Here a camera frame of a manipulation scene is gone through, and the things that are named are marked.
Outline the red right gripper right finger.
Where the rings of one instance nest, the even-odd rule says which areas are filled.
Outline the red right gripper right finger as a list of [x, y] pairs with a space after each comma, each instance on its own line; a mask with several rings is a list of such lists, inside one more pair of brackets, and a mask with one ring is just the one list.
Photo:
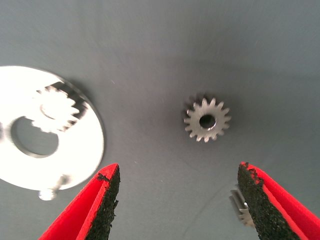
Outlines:
[[237, 181], [259, 239], [320, 238], [320, 219], [262, 169], [241, 162]]

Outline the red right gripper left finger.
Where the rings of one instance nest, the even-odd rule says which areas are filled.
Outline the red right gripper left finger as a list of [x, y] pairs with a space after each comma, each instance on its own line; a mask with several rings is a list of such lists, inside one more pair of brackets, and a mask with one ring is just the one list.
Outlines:
[[41, 240], [107, 240], [118, 205], [120, 167], [100, 169], [68, 204]]

